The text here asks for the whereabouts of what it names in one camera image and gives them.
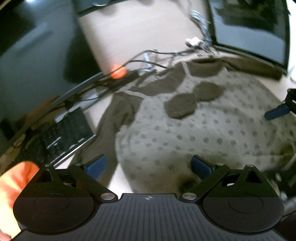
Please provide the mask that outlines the orange gloved hand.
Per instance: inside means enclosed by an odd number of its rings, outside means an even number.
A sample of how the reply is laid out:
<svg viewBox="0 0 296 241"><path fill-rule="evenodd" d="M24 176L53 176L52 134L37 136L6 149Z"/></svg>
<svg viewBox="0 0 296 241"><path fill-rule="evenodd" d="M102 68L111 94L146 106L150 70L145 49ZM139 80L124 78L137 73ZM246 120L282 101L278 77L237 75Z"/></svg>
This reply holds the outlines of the orange gloved hand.
<svg viewBox="0 0 296 241"><path fill-rule="evenodd" d="M36 164L24 161L1 176L1 240L11 240L21 231L13 214L13 205L38 171Z"/></svg>

